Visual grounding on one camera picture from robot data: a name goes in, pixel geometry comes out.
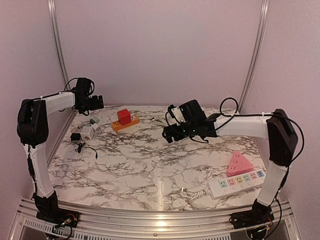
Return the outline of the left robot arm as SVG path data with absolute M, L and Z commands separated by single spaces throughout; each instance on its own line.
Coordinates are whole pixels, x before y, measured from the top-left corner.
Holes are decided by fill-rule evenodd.
M 91 111 L 104 107 L 103 97 L 94 95 L 95 84 L 86 77 L 76 77 L 70 90 L 51 95 L 24 99 L 17 116 L 17 134 L 27 157 L 28 172 L 33 183 L 33 199 L 37 208 L 36 217 L 46 222 L 74 227 L 79 212 L 62 209 L 51 183 L 46 142 L 49 136 L 50 114 L 73 108 L 87 116 Z

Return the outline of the orange power strip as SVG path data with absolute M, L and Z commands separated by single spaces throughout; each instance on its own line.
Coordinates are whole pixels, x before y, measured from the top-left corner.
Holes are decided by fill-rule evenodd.
M 125 128 L 137 125 L 139 123 L 140 123 L 139 117 L 137 115 L 132 115 L 131 116 L 131 122 L 129 122 L 129 123 L 125 124 L 125 125 L 121 125 L 121 123 L 117 120 L 117 121 L 114 121 L 114 122 L 111 123 L 111 127 L 115 132 L 117 132 L 117 131 L 123 130 Z

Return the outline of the red cube socket adapter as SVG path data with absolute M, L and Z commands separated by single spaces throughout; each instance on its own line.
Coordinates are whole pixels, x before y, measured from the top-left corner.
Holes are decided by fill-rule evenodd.
M 122 126 L 125 126 L 132 122 L 131 114 L 127 108 L 117 112 L 118 121 Z

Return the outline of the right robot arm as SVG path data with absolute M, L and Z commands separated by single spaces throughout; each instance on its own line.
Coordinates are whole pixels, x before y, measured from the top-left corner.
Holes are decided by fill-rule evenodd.
M 258 114 L 220 111 L 206 116 L 198 101 L 193 99 L 180 106 L 170 105 L 165 116 L 175 120 L 162 130 L 162 137 L 168 143 L 194 137 L 200 137 L 201 143 L 223 136 L 267 139 L 270 163 L 261 190 L 250 210 L 231 214 L 229 221 L 239 229 L 274 220 L 271 205 L 286 183 L 291 164 L 299 156 L 295 153 L 298 141 L 305 143 L 304 135 L 296 133 L 301 127 L 283 109 Z

